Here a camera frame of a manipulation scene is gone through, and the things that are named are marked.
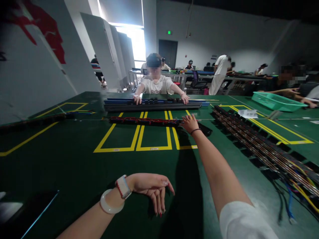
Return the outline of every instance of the bracelet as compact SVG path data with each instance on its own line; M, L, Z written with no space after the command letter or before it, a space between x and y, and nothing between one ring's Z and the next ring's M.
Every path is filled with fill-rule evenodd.
M108 214L116 214L116 213L120 212L120 211L123 209L124 203L123 203L120 207L118 207L118 208L112 208L112 207L110 207L110 206L106 203L106 201L105 201L105 196L106 196L109 192L111 192L111 191L112 191L112 189L109 189L109 190L106 190L106 191L102 194L101 199L100 199L100 206L101 206L101 208L102 208L102 210L103 210L104 212L106 212L106 213L108 213Z
M192 135L193 134L193 132L194 131L196 131L196 130L200 130L200 131L202 131L200 128L198 128L198 129L194 129L191 133L190 133L190 135Z

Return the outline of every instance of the white paper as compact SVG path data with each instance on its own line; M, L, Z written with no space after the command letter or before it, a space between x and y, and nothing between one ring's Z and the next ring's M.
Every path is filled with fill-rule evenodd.
M257 119L257 110L239 110L238 114L246 119Z

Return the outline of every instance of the gray door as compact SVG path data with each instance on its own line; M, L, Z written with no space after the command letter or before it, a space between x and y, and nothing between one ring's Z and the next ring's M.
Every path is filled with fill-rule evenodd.
M159 40L159 54L165 57L166 64L172 69L176 64L177 44L177 41Z

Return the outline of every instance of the green table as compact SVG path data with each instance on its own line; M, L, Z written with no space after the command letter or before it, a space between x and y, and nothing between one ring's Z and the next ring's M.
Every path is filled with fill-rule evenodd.
M131 96L126 93L107 94L110 98ZM143 95L145 99L154 97L164 99L169 96ZM221 104L226 109L257 109L261 115L255 124L308 160L319 163L316 153L319 125L310 122L319 119L318 110L283 113L280 120L274 122L263 117L271 110L251 101L249 97L190 97L214 99L216 101L211 101L212 105ZM221 238L209 184L193 138L173 128L112 126L106 120L101 121L105 115L101 102L99 93L84 92L62 102L61 108L95 109L96 114L77 115L77 120L0 137L0 191L9 192L6 200L24 201L39 191L60 190L58 197L25 238L55 238L96 203L115 179L136 172L166 175L174 186L176 196L166 195L166 213L160 218L153 216L147 197L132 195L123 211L114 217L103 238ZM54 106L37 116L57 112L59 109ZM278 225L278 193L259 169L212 124L211 112L210 106L189 111L213 130L209 140L226 158L248 196L278 237L316 238L318 221L296 199L292 209L298 224L290 225L283 209L283 221ZM186 114L186 111L148 112L147 117L169 119L181 118ZM140 117L141 113L124 113L123 116Z

